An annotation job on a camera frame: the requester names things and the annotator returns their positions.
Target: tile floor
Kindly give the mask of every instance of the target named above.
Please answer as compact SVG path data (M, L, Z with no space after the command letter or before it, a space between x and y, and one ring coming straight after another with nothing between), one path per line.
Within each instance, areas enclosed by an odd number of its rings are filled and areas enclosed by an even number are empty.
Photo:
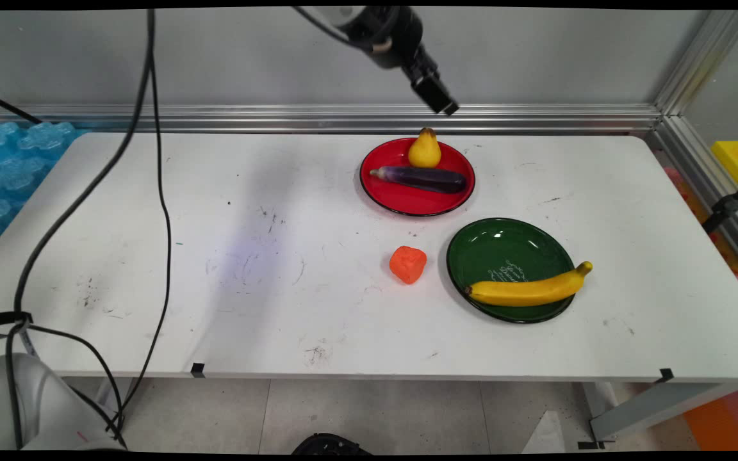
M67 381L90 394L100 382ZM618 386L617 397L643 388ZM161 378L138 388L124 435L132 450L152 452L278 455L331 432L373 455L520 453L546 410L559 414L566 451L591 440L577 383ZM607 446L660 449L698 449L682 417Z

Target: blue packing material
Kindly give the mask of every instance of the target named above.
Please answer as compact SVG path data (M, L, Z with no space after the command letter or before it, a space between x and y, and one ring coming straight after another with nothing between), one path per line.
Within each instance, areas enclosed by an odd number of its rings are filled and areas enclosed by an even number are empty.
M21 129L0 123L0 235L71 143L89 129L49 122Z

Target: purple eggplant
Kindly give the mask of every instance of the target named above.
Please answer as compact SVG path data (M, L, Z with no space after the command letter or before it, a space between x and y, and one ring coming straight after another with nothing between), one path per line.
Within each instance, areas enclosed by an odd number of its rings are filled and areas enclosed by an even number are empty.
M417 187L440 193L457 193L466 189L466 177L457 172L415 166L381 166L370 175L383 181Z

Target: yellow pear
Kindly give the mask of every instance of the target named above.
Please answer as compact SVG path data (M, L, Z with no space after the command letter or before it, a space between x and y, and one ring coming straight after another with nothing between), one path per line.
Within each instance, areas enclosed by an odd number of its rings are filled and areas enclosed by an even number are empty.
M421 129L418 139L409 148L409 163L418 168L434 168L440 163L440 146L433 129Z

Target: banana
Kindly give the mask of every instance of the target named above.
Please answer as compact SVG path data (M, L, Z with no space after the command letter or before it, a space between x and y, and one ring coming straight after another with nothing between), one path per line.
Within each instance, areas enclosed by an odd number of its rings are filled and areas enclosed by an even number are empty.
M588 261L576 269L537 281L478 281L466 286L472 300L494 306L525 307L553 303L574 295L582 288L586 274L594 266Z
M418 139L409 148L409 164L418 168L434 168L440 163L440 145L431 128L421 129Z

